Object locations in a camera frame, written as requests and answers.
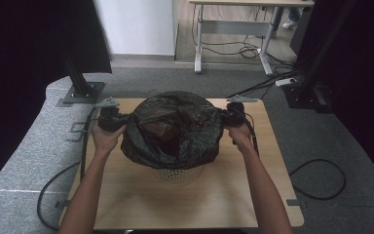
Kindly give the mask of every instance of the desk leg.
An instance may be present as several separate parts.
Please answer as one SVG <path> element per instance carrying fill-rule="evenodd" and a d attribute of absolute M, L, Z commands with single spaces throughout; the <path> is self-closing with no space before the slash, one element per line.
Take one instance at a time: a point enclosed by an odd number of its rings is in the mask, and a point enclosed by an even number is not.
<path fill-rule="evenodd" d="M 200 5 L 199 20 L 197 22 L 197 46 L 196 59 L 194 62 L 194 71 L 196 73 L 202 72 L 202 22 L 203 22 L 204 5 Z"/>
<path fill-rule="evenodd" d="M 263 68 L 265 69 L 267 76 L 272 76 L 272 68 L 270 67 L 269 61 L 267 59 L 267 47 L 269 46 L 270 37 L 273 32 L 274 27 L 279 27 L 281 23 L 281 15 L 283 14 L 283 7 L 275 7 L 275 11 L 273 12 L 272 19 L 270 21 L 269 27 L 267 29 L 266 38 L 263 41 L 262 49 L 258 49 L 257 52 L 259 53 L 260 60 L 262 61 Z"/>

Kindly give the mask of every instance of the black plastic bag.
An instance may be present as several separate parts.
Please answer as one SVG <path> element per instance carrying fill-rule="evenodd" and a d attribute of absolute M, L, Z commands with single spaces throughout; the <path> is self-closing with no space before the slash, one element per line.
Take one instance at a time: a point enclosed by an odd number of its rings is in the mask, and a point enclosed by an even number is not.
<path fill-rule="evenodd" d="M 154 169 L 187 170 L 218 155 L 223 127 L 217 109 L 186 92 L 150 97 L 130 114 L 121 149 Z"/>

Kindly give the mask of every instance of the wooden table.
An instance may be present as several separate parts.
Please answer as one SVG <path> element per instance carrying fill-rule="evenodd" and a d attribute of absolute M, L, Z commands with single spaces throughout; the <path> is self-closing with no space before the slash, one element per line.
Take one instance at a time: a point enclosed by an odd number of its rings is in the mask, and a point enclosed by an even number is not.
<path fill-rule="evenodd" d="M 197 23 L 197 46 L 194 69 L 196 73 L 202 72 L 202 34 L 238 34 L 264 36 L 263 45 L 258 49 L 260 60 L 266 75 L 273 75 L 272 68 L 267 60 L 266 53 L 269 46 L 271 34 L 281 22 L 281 14 L 284 7 L 313 7 L 313 0 L 189 0 L 190 3 L 199 5 L 199 20 Z M 273 16 L 268 21 L 228 21 L 228 20 L 206 20 L 203 19 L 205 5 L 228 5 L 228 6 L 265 6 L 275 7 Z"/>
<path fill-rule="evenodd" d="M 143 99 L 117 101 L 123 113 L 130 113 Z M 220 108 L 227 104 L 225 99 L 209 101 Z M 287 205 L 296 196 L 264 104 L 257 100 L 244 106 L 254 119 L 261 160 L 278 188 L 290 223 L 301 226 L 304 218 L 300 207 Z M 127 159 L 120 149 L 121 139 L 105 167 L 96 230 L 257 227 L 243 157 L 226 131 L 214 162 L 204 165 L 194 181 L 181 185 L 164 183 L 154 176 L 154 170 Z M 93 156 L 94 143 L 90 137 L 87 165 Z M 78 185 L 79 172 L 69 199 Z"/>

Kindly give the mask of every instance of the forearm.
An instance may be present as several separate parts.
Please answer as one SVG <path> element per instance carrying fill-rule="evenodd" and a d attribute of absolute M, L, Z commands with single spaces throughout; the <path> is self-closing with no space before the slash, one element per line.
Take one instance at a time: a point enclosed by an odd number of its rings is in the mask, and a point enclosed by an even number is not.
<path fill-rule="evenodd" d="M 93 233 L 107 155 L 96 152 L 59 228 L 59 233 Z"/>
<path fill-rule="evenodd" d="M 281 196 L 250 142 L 240 145 L 251 200 L 262 233 L 292 233 Z"/>

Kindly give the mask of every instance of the gray carpet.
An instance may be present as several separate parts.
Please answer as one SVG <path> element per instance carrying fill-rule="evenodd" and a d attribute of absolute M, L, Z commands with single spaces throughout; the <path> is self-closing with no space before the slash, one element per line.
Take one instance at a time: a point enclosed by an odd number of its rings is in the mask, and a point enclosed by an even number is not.
<path fill-rule="evenodd" d="M 110 74 L 86 74 L 88 81 L 103 81 L 99 99 L 148 98 L 164 91 L 181 90 L 204 98 L 224 98 L 266 80 L 263 72 L 193 69 L 114 68 Z M 36 214 L 40 190 L 54 175 L 80 160 L 82 142 L 71 131 L 84 122 L 92 106 L 57 107 L 71 82 L 60 79 L 47 89 L 47 99 L 18 150 L 0 173 L 0 233 L 55 233 Z M 249 95 L 259 98 L 264 90 Z M 272 87 L 264 102 L 289 171 L 304 162 L 322 158 L 339 165 L 347 177 L 342 194 L 318 201 L 297 193 L 303 204 L 305 224 L 295 233 L 374 233 L 374 165 L 359 144 L 332 114 L 290 109 L 283 92 Z M 47 190 L 42 214 L 56 225 L 62 202 L 69 193 L 77 167 L 59 177 Z M 342 184 L 340 174 L 323 163 L 312 164 L 292 177 L 292 182 L 317 196 L 327 196 Z M 257 229 L 246 229 L 258 233 Z"/>

